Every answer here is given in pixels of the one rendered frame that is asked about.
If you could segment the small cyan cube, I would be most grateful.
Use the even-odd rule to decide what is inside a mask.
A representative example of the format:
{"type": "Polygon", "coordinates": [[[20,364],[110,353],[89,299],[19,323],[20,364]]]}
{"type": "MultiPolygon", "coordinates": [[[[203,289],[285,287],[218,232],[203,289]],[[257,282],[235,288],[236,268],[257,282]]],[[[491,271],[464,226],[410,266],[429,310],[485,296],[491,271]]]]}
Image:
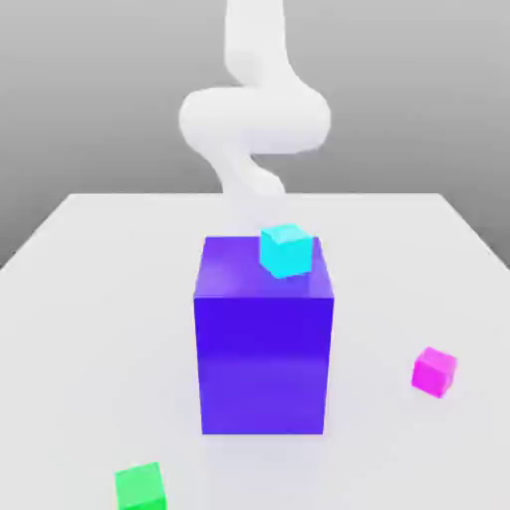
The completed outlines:
{"type": "Polygon", "coordinates": [[[277,279],[309,273],[312,254],[313,236],[296,224],[261,230],[259,262],[277,279]]]}

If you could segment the small green cube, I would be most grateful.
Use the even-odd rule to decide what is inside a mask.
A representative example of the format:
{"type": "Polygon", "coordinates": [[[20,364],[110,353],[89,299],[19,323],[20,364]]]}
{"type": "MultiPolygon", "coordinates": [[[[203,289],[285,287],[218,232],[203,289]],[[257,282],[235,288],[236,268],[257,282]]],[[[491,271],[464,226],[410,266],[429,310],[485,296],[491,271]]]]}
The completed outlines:
{"type": "Polygon", "coordinates": [[[157,462],[118,471],[115,482],[118,510],[167,510],[157,462]]]}

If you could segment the small magenta cube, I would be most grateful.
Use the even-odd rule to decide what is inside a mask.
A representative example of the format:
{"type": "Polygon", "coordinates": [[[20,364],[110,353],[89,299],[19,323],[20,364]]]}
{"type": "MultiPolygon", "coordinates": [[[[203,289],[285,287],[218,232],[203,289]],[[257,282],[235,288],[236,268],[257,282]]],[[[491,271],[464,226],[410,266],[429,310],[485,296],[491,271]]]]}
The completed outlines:
{"type": "Polygon", "coordinates": [[[451,387],[457,358],[427,347],[415,360],[411,385],[436,398],[443,398],[451,387]]]}

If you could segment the large purple box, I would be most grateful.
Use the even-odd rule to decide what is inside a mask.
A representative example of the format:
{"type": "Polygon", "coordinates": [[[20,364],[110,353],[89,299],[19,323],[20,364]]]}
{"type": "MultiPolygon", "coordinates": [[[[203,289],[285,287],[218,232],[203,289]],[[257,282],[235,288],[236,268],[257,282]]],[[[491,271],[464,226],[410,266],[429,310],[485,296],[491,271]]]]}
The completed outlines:
{"type": "Polygon", "coordinates": [[[206,237],[193,295],[203,433],[322,433],[334,303],[319,241],[310,273],[276,279],[258,238],[206,237]]]}

